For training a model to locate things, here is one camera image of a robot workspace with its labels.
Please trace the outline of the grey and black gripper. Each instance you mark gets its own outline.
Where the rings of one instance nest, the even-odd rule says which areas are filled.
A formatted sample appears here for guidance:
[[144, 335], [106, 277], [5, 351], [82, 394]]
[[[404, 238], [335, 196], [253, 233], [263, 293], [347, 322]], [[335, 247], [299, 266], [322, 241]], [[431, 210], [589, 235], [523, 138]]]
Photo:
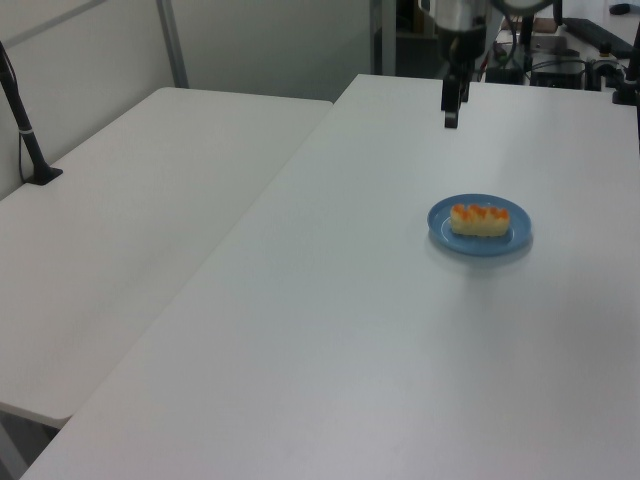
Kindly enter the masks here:
[[432, 16], [438, 28], [438, 50], [453, 72], [443, 79], [441, 111], [447, 129], [458, 127], [460, 104], [468, 101], [476, 61], [485, 51], [488, 2], [435, 1]]

